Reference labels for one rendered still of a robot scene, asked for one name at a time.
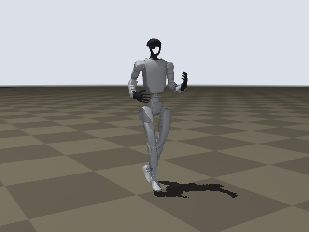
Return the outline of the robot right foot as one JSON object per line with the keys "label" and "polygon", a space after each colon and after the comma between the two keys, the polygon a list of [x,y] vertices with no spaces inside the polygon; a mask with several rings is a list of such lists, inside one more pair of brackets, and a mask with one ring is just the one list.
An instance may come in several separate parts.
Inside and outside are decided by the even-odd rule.
{"label": "robot right foot", "polygon": [[150,183],[151,183],[152,188],[153,188],[154,191],[159,192],[159,191],[162,190],[162,188],[161,188],[161,186],[160,186],[158,180],[155,180],[155,178],[154,178],[154,181],[153,181],[153,180],[152,180],[152,177],[151,177]]}

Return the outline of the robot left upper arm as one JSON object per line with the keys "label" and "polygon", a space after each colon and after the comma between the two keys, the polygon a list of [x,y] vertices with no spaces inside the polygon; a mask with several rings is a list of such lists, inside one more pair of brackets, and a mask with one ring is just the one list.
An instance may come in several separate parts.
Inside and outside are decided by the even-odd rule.
{"label": "robot left upper arm", "polygon": [[174,82],[174,65],[172,62],[168,62],[166,61],[167,63],[167,79],[168,79],[168,84],[167,84],[167,88],[169,90],[172,90],[172,86],[175,84]]}

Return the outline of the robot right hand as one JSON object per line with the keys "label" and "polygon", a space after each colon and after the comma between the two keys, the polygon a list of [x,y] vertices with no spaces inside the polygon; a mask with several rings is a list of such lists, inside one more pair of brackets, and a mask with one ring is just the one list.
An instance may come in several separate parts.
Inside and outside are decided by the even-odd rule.
{"label": "robot right hand", "polygon": [[[132,91],[133,92],[133,98],[137,99],[140,102],[148,103],[146,101],[149,101],[149,99],[144,99],[144,98],[150,98],[150,97],[146,97],[146,96],[143,96],[143,95],[150,95],[150,94],[142,94],[142,92],[145,92],[145,91],[146,90],[141,90],[139,92]],[[144,101],[142,101],[142,100],[144,100]]]}

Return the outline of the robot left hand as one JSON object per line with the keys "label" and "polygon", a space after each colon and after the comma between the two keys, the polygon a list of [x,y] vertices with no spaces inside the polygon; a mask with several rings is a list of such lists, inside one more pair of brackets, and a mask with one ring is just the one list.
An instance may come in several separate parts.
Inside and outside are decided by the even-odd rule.
{"label": "robot left hand", "polygon": [[187,73],[186,72],[184,72],[183,71],[183,73],[182,74],[184,74],[184,75],[182,75],[182,77],[184,77],[184,78],[181,78],[181,79],[183,79],[184,80],[184,82],[183,83],[181,83],[181,91],[184,91],[185,90],[185,88],[187,88]]}

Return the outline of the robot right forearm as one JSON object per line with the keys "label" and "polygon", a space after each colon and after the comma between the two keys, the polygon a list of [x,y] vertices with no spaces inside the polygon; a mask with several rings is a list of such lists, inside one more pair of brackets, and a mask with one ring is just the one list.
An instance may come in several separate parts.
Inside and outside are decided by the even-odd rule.
{"label": "robot right forearm", "polygon": [[133,98],[132,91],[136,92],[136,86],[131,84],[131,80],[129,80],[129,83],[128,83],[128,90],[129,90],[130,97]]}

